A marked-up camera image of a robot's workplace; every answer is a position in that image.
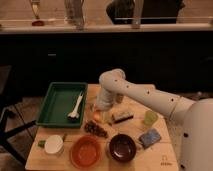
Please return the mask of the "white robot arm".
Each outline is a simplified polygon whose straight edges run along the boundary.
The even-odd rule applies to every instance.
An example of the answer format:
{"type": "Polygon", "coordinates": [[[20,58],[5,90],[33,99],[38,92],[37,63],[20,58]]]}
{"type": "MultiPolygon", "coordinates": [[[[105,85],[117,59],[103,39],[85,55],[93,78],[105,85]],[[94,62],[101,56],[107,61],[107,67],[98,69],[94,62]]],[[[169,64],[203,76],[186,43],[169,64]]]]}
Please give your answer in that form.
{"type": "Polygon", "coordinates": [[[96,106],[108,111],[118,95],[162,114],[183,126],[180,171],[213,171],[213,98],[193,101],[157,89],[128,82],[122,69],[113,69],[99,77],[101,89],[96,106]]]}

